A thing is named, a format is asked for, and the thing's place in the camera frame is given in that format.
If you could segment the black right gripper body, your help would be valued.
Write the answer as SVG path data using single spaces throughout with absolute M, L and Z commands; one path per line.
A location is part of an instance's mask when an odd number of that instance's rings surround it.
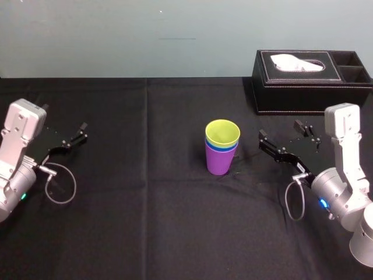
M 311 183 L 330 168 L 330 159 L 320 150 L 321 144 L 321 138 L 315 136 L 291 140 L 287 146 L 277 148 L 277 161 L 290 163 L 299 173 L 307 174 L 306 181 Z

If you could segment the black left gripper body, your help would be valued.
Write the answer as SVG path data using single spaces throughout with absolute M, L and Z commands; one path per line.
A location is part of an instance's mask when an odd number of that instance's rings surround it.
M 54 154 L 67 153 L 71 149 L 67 137 L 52 128 L 43 128 L 40 134 L 27 147 L 26 156 L 37 164 Z

